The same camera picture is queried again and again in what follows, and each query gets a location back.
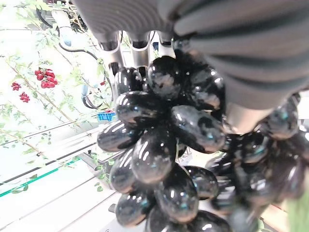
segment red fruit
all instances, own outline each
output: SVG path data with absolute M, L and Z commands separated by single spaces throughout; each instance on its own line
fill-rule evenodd
M 50 82 L 54 82 L 54 78 L 52 76 L 48 76 L 46 79 Z
M 46 71 L 46 72 L 45 72 L 45 75 L 46 75 L 46 76 L 51 76 L 51 77 L 53 77 L 53 78 L 55 77 L 55 74 L 54 74 L 52 71 Z
M 18 84 L 17 82 L 13 82 L 11 87 L 13 87 L 13 90 L 19 90 L 21 88 L 21 85 Z
M 29 96 L 25 92 L 23 92 L 19 96 L 20 96 L 20 100 L 22 100 L 23 102 L 28 102 L 30 100 Z
M 39 74 L 41 74 L 41 73 L 42 73 L 41 70 L 36 70 L 36 71 L 34 71 L 34 74 L 36 74 L 36 75 L 39 75 Z
M 43 78 L 44 78 L 44 75 L 43 75 L 43 74 L 38 74 L 38 75 L 37 75 L 37 80 L 38 80 L 38 81 L 43 80 Z

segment black grape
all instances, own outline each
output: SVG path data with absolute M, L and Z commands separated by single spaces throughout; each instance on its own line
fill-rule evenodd
M 132 170 L 145 184 L 155 184 L 172 170 L 176 159 L 176 138 L 165 127 L 149 129 L 136 143 Z
M 270 180 L 278 194 L 277 201 L 299 198 L 303 194 L 306 164 L 298 155 L 281 150 L 277 159 L 272 160 L 270 169 Z
M 285 140 L 297 133 L 297 120 L 297 107 L 294 101 L 289 99 L 261 123 L 260 130 L 275 140 Z
M 215 175 L 201 167 L 184 166 L 188 171 L 200 200 L 216 197 L 219 193 L 218 181 Z
M 116 218 L 120 225 L 132 227 L 141 223 L 155 204 L 152 191 L 138 190 L 123 194 L 116 205 Z
M 243 135 L 241 140 L 241 156 L 243 163 L 258 163 L 267 154 L 272 142 L 259 130 Z
M 169 221 L 169 218 L 155 206 L 146 221 L 145 232 L 188 232 L 187 225 Z
M 246 206 L 238 205 L 228 216 L 228 223 L 236 232 L 257 232 L 258 218 L 254 211 Z
M 215 176 L 229 175 L 232 173 L 232 159 L 233 156 L 230 153 L 222 153 L 210 159 L 206 163 L 205 168 Z
M 122 93 L 142 90 L 142 77 L 135 68 L 121 68 L 115 75 L 116 96 Z
M 299 131 L 288 140 L 280 143 L 283 149 L 288 149 L 294 154 L 300 155 L 307 163 L 309 163 L 309 128 L 300 125 Z
M 178 164 L 157 185 L 154 195 L 160 209 L 174 222 L 187 223 L 197 215 L 197 191 L 187 171 Z
M 199 211 L 188 228 L 189 232 L 232 232 L 227 221 L 207 211 Z
M 226 176 L 217 178 L 219 184 L 219 194 L 211 199 L 211 205 L 222 214 L 231 212 L 237 202 L 236 188 L 231 179 Z
M 123 93 L 116 104 L 118 118 L 127 126 L 139 129 L 157 125 L 167 110 L 162 101 L 142 91 Z
M 134 148 L 126 150 L 121 157 L 115 161 L 110 171 L 110 182 L 117 192 L 131 192 L 137 182 L 131 169 L 133 150 Z
M 199 110 L 219 110 L 224 100 L 222 78 L 213 76 L 210 68 L 191 74 L 186 88 L 186 97 L 191 105 Z
M 169 56 L 156 58 L 148 67 L 147 83 L 154 94 L 162 99 L 177 99 L 183 83 L 177 61 Z
M 108 152 L 116 152 L 135 144 L 143 130 L 134 130 L 118 120 L 103 126 L 97 137 L 98 146 Z
M 196 151 L 213 153 L 225 143 L 225 135 L 219 122 L 192 106 L 174 106 L 170 120 L 181 142 Z

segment green leaf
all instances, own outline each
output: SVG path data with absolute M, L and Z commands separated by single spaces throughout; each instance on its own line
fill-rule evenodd
M 37 175 L 37 174 L 34 174 L 33 176 L 30 177 L 30 180 L 33 180 L 33 179 L 35 179 L 35 178 L 37 178 L 37 177 L 38 177 L 38 175 Z
M 33 95 L 34 98 L 36 98 L 36 99 L 38 98 L 37 92 L 32 92 L 32 95 Z
M 29 65 L 28 65 L 28 68 L 30 68 L 30 66 L 31 66 L 32 64 L 33 64 L 33 62 L 30 62 Z
M 29 153 L 32 153 L 32 152 L 34 152 L 34 149 L 31 147 L 28 150 L 24 151 L 23 154 L 25 155 L 25 154 L 29 154 Z
M 24 124 L 25 122 L 29 122 L 29 120 L 21 120 L 20 122 L 18 122 L 19 125 Z
M 102 191 L 103 191 L 103 187 L 102 187 L 102 186 L 98 186 L 98 187 L 97 187 L 97 191 L 98 191 L 98 192 L 102 192 Z
M 44 11 L 51 11 L 52 9 L 42 0 L 37 0 L 36 7 Z
M 97 153 L 95 153 L 95 152 L 91 152 L 91 153 L 90 153 L 90 156 L 91 156 L 91 158 L 95 158 L 95 157 L 97 157 L 97 156 L 98 156 L 98 154 L 97 154 Z
M 23 190 L 14 190 L 14 191 L 12 191 L 12 194 L 18 194 L 18 193 L 20 193 L 20 192 L 22 192 Z
M 108 160 L 108 165 L 113 166 L 114 163 L 115 163 L 115 160 L 113 160 L 113 159 Z
M 102 169 L 103 169 L 103 165 L 98 165 L 97 167 L 95 167 L 95 171 L 102 170 Z
M 98 179 L 99 180 L 103 180 L 105 178 L 106 174 L 105 173 L 102 173 L 98 176 Z
M 305 232 L 309 227 L 309 189 L 298 200 L 288 201 L 288 219 L 292 232 Z
M 29 188 L 28 184 L 25 184 L 23 191 L 27 191 Z
M 73 162 L 76 162 L 76 161 L 78 161 L 78 160 L 80 160 L 78 156 L 74 156 L 74 157 L 72 158 L 72 161 L 73 161 Z
M 259 229 L 262 230 L 264 229 L 264 222 L 262 220 L 258 220 L 258 224 L 259 224 Z

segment black cable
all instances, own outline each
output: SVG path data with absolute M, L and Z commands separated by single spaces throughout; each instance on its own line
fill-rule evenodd
M 102 106 L 102 103 L 98 106 L 95 106 L 94 104 L 92 104 L 92 102 L 90 101 L 90 99 L 87 96 L 83 96 L 83 103 L 86 107 L 90 108 L 90 109 L 98 109 Z
M 150 40 L 150 43 L 153 41 L 153 39 L 154 39 L 154 37 L 155 37 L 155 30 L 153 31 L 154 33 L 153 33 L 153 36 L 151 37 L 151 40 Z
M 98 60 L 98 58 L 96 57 L 96 55 L 94 55 L 93 53 L 91 53 L 91 52 L 89 52 L 89 51 L 86 51 L 86 50 L 84 50 L 84 49 L 67 49 L 67 48 L 65 48 L 64 46 L 62 46 L 61 43 L 59 43 L 59 46 L 60 46 L 63 50 L 65 50 L 65 51 L 67 51 L 67 52 L 86 52 L 86 53 L 88 53 L 89 55 L 91 55 L 94 59 Z
M 122 42 L 123 33 L 124 33 L 124 31 L 122 30 L 122 31 L 121 31 L 121 37 L 120 37 L 120 43 Z
M 40 10 L 39 10 L 38 8 L 36 9 L 36 12 L 37 12 L 37 15 L 38 15 L 39 19 L 40 19 L 45 25 L 47 25 L 47 26 L 50 27 L 50 28 L 53 28 L 53 26 L 52 26 L 51 24 L 49 24 L 49 23 L 42 17 L 42 14 L 41 14 L 41 12 L 40 12 Z

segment plant stem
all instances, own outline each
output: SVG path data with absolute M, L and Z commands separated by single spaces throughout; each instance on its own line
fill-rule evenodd
M 14 136 L 14 135 L 12 135 L 12 134 L 10 134 L 10 133 L 8 133 L 8 132 L 2 130 L 2 129 L 0 129 L 0 133 L 6 134 L 6 135 L 8 135 L 8 136 L 11 136 L 12 138 L 14 138 L 14 139 L 16 139 L 16 140 L 18 140 L 18 141 L 20 141 L 20 142 L 26 144 L 27 146 L 31 147 L 33 150 L 35 150 L 35 151 L 36 151 L 37 153 L 39 153 L 39 154 L 42 153 L 42 152 L 39 151 L 36 147 L 34 147 L 34 146 L 32 146 L 31 144 L 27 143 L 25 140 L 18 138 L 17 136 Z
M 11 101 L 8 101 L 8 103 L 11 104 L 27 121 L 29 121 L 33 126 L 35 126 L 32 123 L 31 119 L 28 118 L 23 112 L 21 112 L 16 105 L 14 105 Z
M 73 64 L 69 61 L 69 59 L 64 54 L 62 54 L 62 52 L 60 52 L 56 46 L 53 47 L 71 66 L 73 66 Z

